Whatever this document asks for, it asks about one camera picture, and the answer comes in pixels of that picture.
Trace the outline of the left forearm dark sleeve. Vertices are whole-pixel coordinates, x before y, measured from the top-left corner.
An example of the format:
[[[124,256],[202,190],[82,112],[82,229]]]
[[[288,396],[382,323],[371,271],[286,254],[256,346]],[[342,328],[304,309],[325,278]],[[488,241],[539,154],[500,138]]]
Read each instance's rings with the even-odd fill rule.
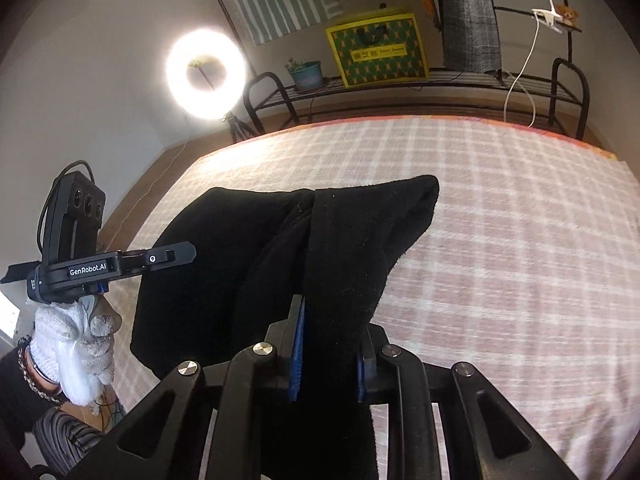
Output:
[[[25,337],[1,358],[1,466],[14,468],[12,462],[21,457],[25,434],[50,408],[67,401],[59,385],[47,390],[36,381],[37,372],[29,370]]]

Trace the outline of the left hand white glove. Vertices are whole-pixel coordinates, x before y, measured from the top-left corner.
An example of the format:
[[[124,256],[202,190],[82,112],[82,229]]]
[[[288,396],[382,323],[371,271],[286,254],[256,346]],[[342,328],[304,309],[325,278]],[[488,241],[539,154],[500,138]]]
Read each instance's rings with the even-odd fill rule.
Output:
[[[38,377],[86,406],[114,380],[114,336],[122,317],[102,295],[72,304],[42,304],[28,355]]]

